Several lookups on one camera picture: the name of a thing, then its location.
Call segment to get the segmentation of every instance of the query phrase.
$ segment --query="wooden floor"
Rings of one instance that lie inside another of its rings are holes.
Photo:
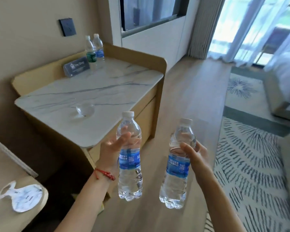
[[[168,209],[159,190],[168,160],[169,137],[179,118],[193,119],[197,139],[214,163],[231,64],[183,58],[166,75],[156,136],[141,150],[143,195],[126,202],[113,197],[105,204],[92,231],[203,232],[206,204],[192,169],[183,209]]]

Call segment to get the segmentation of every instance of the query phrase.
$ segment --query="hand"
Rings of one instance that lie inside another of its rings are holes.
[[[201,143],[197,141],[194,149],[184,142],[180,144],[180,147],[190,158],[190,163],[192,170],[195,173],[195,178],[201,187],[213,178],[215,179],[212,168],[208,162],[207,149]]]
[[[101,143],[100,158],[97,161],[97,168],[114,174],[118,169],[118,158],[120,150],[125,142],[129,140],[131,133],[127,132],[116,140],[116,136]]]

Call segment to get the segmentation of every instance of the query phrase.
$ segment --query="water bottle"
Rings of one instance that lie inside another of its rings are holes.
[[[196,140],[191,124],[192,120],[181,118],[179,126],[171,135],[168,164],[159,194],[160,201],[165,203],[167,208],[180,209],[184,206],[190,159],[179,144],[185,142],[195,147]]]
[[[131,138],[123,145],[119,154],[118,195],[127,201],[138,199],[143,191],[140,164],[142,133],[133,118],[133,111],[123,112],[122,122],[116,132],[117,139],[124,133],[131,132]]]
[[[97,66],[97,56],[96,50],[93,46],[92,42],[90,41],[90,36],[86,36],[86,57],[89,62],[89,66],[92,70],[94,70]]]
[[[93,44],[96,48],[96,54],[97,54],[97,64],[98,67],[103,67],[104,64],[104,51],[103,51],[103,42],[99,38],[99,34],[94,34],[93,35]]]

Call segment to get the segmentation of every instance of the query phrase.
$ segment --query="gray curtain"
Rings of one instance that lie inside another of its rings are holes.
[[[225,0],[200,0],[188,55],[206,59]]]

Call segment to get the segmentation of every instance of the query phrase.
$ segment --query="wall outlet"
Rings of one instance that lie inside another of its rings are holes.
[[[73,36],[76,35],[73,19],[59,19],[63,36]]]

